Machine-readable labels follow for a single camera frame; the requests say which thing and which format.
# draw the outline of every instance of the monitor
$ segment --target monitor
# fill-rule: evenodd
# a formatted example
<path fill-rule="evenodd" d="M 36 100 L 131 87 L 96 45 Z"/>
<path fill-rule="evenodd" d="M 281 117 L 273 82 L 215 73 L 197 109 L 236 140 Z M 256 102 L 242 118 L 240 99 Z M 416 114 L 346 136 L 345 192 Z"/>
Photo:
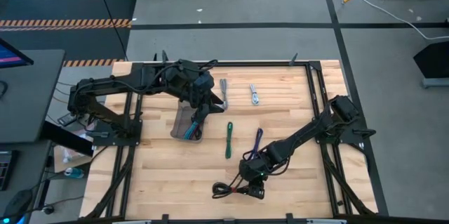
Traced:
<path fill-rule="evenodd" d="M 33 60 L 6 43 L 3 39 L 0 39 L 0 69 L 32 64 Z"/>

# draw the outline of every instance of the wooden table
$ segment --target wooden table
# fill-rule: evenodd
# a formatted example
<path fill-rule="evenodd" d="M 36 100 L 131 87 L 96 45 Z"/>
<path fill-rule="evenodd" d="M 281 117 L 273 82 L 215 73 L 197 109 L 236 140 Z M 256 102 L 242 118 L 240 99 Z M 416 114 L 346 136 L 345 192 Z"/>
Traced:
<path fill-rule="evenodd" d="M 116 62 L 112 73 L 128 74 L 131 65 Z M 329 98 L 346 95 L 339 61 L 322 60 L 321 65 Z M 210 73 L 215 79 L 213 91 L 220 97 L 218 82 L 227 79 L 229 109 L 208 116 L 202 143 L 170 137 L 176 98 L 167 94 L 145 96 L 142 141 L 135 153 L 126 219 L 161 219 L 164 213 L 170 219 L 285 218 L 286 213 L 293 213 L 295 218 L 331 217 L 321 152 L 313 140 L 296 149 L 285 174 L 269 178 L 263 200 L 240 194 L 211 198 L 213 183 L 229 183 L 238 173 L 241 155 L 253 147 L 257 128 L 264 130 L 262 147 L 288 137 L 309 123 L 314 114 L 303 67 L 216 67 Z M 249 84 L 255 84 L 259 106 L 251 103 Z M 106 106 L 123 112 L 125 99 L 126 94 L 110 95 Z M 232 158 L 225 159 L 229 121 L 234 124 Z M 376 211 L 364 156 L 347 145 L 341 145 L 340 152 L 349 185 Z M 92 164 L 80 216 L 89 213 L 109 187 L 115 154 L 116 147 L 110 147 Z M 334 184 L 341 199 L 335 180 Z M 116 195 L 114 212 L 118 213 L 121 188 Z"/>

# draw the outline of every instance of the keyboard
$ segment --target keyboard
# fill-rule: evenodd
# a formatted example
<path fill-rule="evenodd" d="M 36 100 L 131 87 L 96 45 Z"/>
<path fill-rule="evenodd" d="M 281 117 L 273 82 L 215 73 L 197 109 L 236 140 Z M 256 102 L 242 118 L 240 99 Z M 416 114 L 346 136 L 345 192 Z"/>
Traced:
<path fill-rule="evenodd" d="M 6 190 L 17 157 L 16 150 L 0 150 L 0 191 Z"/>

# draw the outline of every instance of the orange and black striped tape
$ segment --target orange and black striped tape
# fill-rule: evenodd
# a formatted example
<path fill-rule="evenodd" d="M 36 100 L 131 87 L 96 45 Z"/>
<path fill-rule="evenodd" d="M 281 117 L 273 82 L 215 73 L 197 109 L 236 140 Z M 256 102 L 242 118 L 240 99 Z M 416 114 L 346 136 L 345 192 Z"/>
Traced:
<path fill-rule="evenodd" d="M 66 60 L 63 67 L 88 67 L 88 66 L 110 66 L 114 62 L 123 62 L 123 59 L 94 59 L 94 60 Z"/>
<path fill-rule="evenodd" d="M 128 19 L 84 19 L 84 20 L 0 20 L 1 31 L 61 30 L 108 27 L 131 28 Z"/>

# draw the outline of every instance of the black mat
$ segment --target black mat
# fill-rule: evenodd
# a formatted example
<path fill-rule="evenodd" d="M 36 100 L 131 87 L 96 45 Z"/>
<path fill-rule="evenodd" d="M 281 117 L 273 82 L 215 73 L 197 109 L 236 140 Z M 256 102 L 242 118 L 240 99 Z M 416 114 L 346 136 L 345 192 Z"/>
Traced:
<path fill-rule="evenodd" d="M 106 1 L 121 23 L 117 30 L 126 48 L 136 0 Z M 63 49 L 67 61 L 125 58 L 103 0 L 0 0 L 2 4 L 0 37 L 18 49 Z"/>

